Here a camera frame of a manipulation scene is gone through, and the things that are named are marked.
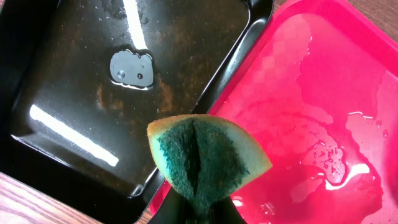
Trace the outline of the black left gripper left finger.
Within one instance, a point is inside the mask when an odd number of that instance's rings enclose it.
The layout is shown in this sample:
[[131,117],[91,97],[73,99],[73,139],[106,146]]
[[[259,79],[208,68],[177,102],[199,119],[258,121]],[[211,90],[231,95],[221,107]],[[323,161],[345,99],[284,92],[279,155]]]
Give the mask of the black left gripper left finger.
[[168,182],[164,182],[149,205],[154,214],[148,224],[185,223],[189,204]]

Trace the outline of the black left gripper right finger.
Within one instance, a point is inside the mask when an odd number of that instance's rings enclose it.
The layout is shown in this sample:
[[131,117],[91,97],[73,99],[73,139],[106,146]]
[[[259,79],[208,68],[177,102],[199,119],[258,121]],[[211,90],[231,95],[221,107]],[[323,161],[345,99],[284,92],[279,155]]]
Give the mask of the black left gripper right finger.
[[246,224],[231,197],[226,197],[211,206],[211,224]]

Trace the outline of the green yellow sponge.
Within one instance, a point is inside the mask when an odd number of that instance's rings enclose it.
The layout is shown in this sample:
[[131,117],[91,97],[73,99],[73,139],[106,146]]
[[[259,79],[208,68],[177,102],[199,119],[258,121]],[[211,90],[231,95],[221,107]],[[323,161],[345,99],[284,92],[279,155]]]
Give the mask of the green yellow sponge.
[[261,145],[236,123],[208,114],[184,114],[149,123],[153,160],[200,218],[271,167]]

